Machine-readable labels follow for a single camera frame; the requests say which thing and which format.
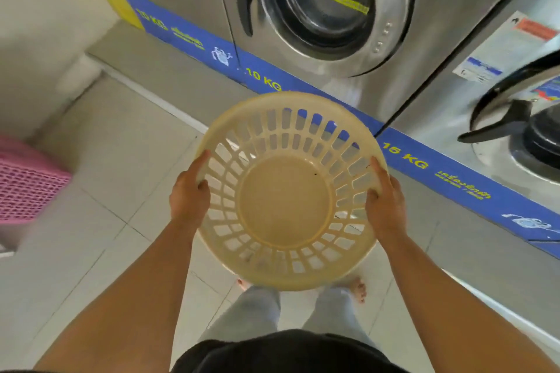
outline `basket bottom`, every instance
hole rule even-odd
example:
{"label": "basket bottom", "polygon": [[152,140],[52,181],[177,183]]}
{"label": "basket bottom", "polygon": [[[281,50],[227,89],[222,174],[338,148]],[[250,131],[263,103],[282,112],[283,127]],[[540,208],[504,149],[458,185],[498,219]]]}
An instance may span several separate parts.
{"label": "basket bottom", "polygon": [[311,162],[267,158],[251,168],[239,190],[248,232],[276,249],[301,247],[317,238],[332,217],[333,190]]}

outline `hand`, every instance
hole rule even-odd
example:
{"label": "hand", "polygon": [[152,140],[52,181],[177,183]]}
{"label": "hand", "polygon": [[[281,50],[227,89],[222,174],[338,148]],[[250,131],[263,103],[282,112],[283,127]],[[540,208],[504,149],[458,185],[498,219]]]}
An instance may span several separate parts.
{"label": "hand", "polygon": [[407,212],[399,181],[371,157],[371,167],[381,183],[381,195],[373,189],[367,192],[366,214],[381,245],[391,239],[407,234]]}
{"label": "hand", "polygon": [[197,175],[209,158],[210,151],[207,149],[192,162],[187,171],[179,174],[169,196],[172,220],[193,221],[197,228],[202,223],[210,207],[210,189],[206,180],[197,184]]}

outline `washing machine door handle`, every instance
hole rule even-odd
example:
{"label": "washing machine door handle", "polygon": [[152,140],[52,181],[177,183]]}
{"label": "washing machine door handle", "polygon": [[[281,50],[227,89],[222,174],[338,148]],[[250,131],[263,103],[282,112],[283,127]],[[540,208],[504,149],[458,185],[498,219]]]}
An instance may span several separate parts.
{"label": "washing machine door handle", "polygon": [[237,0],[237,11],[243,26],[243,31],[247,36],[253,36],[253,23],[251,22],[251,3],[253,0]]}
{"label": "washing machine door handle", "polygon": [[514,100],[501,120],[481,129],[463,133],[457,140],[461,143],[480,143],[521,133],[531,117],[532,107],[530,101]]}

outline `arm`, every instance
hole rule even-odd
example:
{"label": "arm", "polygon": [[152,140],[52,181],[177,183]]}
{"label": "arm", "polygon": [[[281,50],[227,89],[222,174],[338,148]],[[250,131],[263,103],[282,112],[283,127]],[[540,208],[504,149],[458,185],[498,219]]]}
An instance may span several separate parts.
{"label": "arm", "polygon": [[455,282],[406,234],[400,184],[372,158],[382,194],[368,219],[436,373],[544,373],[560,369],[527,336]]}
{"label": "arm", "polygon": [[179,175],[169,197],[172,218],[164,231],[62,331],[36,370],[169,371],[192,242],[210,204],[207,182],[196,184],[208,157],[206,151]]}

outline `person's left arm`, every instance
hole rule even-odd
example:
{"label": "person's left arm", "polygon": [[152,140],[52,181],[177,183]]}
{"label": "person's left arm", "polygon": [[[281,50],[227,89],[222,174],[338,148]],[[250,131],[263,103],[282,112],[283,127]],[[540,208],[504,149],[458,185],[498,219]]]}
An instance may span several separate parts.
{"label": "person's left arm", "polygon": [[171,196],[171,221],[150,247],[62,331],[36,370],[57,373],[163,373],[197,228],[210,191],[197,174],[205,151],[179,175]]}

